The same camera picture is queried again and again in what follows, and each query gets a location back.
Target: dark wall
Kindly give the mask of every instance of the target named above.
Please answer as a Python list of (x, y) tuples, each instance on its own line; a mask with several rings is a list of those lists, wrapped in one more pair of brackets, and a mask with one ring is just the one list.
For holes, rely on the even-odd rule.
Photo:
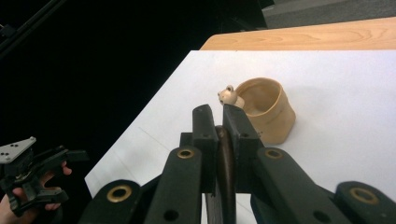
[(84, 176), (217, 31), (202, 1), (69, 0), (0, 61), (0, 145), (34, 136), (36, 151), (65, 145), (91, 157), (54, 180), (70, 196), (64, 223), (91, 199)]

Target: small wooden cup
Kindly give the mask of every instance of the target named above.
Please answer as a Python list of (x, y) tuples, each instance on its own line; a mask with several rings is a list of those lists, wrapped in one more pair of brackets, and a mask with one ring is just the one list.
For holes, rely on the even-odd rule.
[(245, 100), (243, 109), (262, 142), (271, 145), (285, 142), (296, 115), (282, 85), (270, 78), (257, 77), (240, 84), (235, 91)]

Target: human hand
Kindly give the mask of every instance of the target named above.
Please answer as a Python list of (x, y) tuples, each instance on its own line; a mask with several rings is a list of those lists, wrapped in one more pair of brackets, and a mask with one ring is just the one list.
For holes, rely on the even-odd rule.
[[(61, 164), (63, 168), (64, 175), (71, 175), (72, 170), (66, 166), (66, 161), (64, 161)], [(46, 183), (51, 180), (55, 176), (55, 173), (52, 171), (46, 172), (43, 176), (40, 178), (41, 185), (45, 189), (57, 189), (56, 187), (52, 188), (46, 188), (45, 185)], [(22, 188), (16, 188), (12, 190), (12, 193), (15, 194), (18, 198), (20, 198), (21, 202), (27, 202), (27, 197), (26, 194), (23, 192)], [(59, 208), (61, 206), (60, 203), (48, 203), (45, 205), (45, 209), (47, 211), (53, 211)], [(15, 216), (15, 214), (12, 212), (9, 204), (9, 198), (7, 195), (5, 195), (0, 202), (0, 224), (29, 224), (32, 223), (37, 216), (39, 215), (40, 210), (37, 208), (30, 208), (26, 210), (21, 217)]]

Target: wooden surface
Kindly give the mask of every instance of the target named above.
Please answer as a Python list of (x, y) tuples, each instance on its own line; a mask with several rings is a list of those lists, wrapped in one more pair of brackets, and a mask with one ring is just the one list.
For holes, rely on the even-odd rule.
[(201, 49), (396, 49), (396, 17), (213, 35)]

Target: white tabletop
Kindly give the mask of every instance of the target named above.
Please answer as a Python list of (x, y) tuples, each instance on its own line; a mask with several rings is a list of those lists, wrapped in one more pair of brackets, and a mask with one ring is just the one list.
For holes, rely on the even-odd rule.
[[(191, 51), (85, 177), (92, 197), (113, 180), (160, 175), (180, 134), (192, 132), (192, 110), (209, 104), (220, 125), (218, 91), (254, 77), (282, 84), (297, 119), (276, 147), (318, 185), (360, 181), (396, 201), (396, 50)], [(237, 216), (255, 221), (248, 195), (237, 196)]]

